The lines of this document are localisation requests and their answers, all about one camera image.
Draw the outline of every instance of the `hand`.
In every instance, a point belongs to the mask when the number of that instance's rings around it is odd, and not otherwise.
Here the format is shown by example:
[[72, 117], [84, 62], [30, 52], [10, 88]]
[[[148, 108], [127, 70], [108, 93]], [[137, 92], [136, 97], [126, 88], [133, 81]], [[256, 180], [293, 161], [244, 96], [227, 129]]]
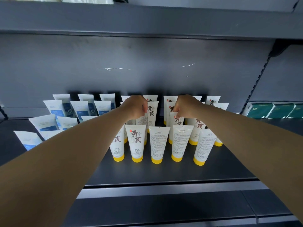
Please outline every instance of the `hand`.
[[178, 96], [176, 101], [174, 112], [178, 112], [176, 118], [195, 118], [196, 111], [203, 106], [199, 100], [190, 95]]
[[129, 120], [137, 119], [147, 112], [147, 101], [142, 95], [132, 95], [124, 101], [120, 108], [128, 112]]

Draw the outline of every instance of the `person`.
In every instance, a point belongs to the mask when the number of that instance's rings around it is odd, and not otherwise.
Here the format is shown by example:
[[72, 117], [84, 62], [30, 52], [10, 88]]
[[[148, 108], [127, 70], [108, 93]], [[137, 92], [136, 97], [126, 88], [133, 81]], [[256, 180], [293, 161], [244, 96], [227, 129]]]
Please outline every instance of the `person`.
[[[303, 136], [178, 97], [177, 117], [198, 118], [303, 221]], [[147, 112], [142, 96], [44, 141], [0, 167], [2, 226], [60, 226], [123, 124]]]

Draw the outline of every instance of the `scratch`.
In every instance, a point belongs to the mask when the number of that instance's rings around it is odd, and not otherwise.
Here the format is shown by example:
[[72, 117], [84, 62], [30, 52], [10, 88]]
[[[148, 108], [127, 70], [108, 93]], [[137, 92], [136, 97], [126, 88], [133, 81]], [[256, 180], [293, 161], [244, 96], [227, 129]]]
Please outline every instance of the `scratch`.
[[97, 68], [98, 70], [99, 69], [106, 69], [108, 71], [111, 71], [110, 69], [126, 69], [126, 70], [133, 70], [133, 69], [128, 69], [128, 68]]
[[181, 66], [181, 68], [183, 68], [183, 67], [187, 67], [187, 66], [192, 66], [192, 65], [194, 65], [194, 64], [191, 64], [191, 65], [186, 65], [186, 66]]

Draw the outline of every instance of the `person's left arm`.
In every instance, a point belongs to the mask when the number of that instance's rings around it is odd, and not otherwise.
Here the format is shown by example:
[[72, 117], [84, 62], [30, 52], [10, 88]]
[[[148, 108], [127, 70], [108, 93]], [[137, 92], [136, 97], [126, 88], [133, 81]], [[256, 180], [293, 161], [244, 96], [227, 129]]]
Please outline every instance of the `person's left arm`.
[[146, 100], [131, 96], [0, 167], [1, 225], [60, 226], [121, 127], [146, 111]]

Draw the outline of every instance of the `yellow cap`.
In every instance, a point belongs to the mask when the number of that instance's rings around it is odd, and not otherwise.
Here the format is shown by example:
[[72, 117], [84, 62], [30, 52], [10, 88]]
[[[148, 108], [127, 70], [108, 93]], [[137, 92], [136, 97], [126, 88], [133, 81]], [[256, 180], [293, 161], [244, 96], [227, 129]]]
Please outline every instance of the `yellow cap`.
[[198, 142], [192, 141], [191, 139], [189, 139], [188, 142], [193, 146], [196, 146], [198, 144]]
[[132, 159], [134, 162], [139, 163], [139, 162], [142, 161], [143, 156], [142, 156], [141, 158], [139, 158], [139, 159], [135, 159], [135, 158], [132, 156], [131, 159]]
[[114, 157], [114, 156], [113, 156], [113, 158], [114, 158], [114, 160], [115, 160], [116, 162], [121, 162], [121, 161], [124, 159], [124, 154], [123, 154], [121, 157], [119, 157], [119, 158], [116, 158], [116, 157]]
[[194, 163], [197, 164], [198, 166], [203, 166], [205, 162], [200, 162], [194, 157]]
[[174, 160], [175, 162], [180, 162], [182, 159], [183, 157], [176, 158], [175, 156], [172, 155], [172, 160]]
[[219, 142], [215, 141], [215, 142], [214, 142], [214, 145], [215, 145], [215, 146], [222, 146], [223, 143], [219, 143]]
[[151, 158], [151, 161], [152, 161], [154, 164], [159, 164], [159, 163], [162, 162], [162, 159], [163, 159], [163, 158], [161, 158], [160, 160], [156, 160], [156, 159]]

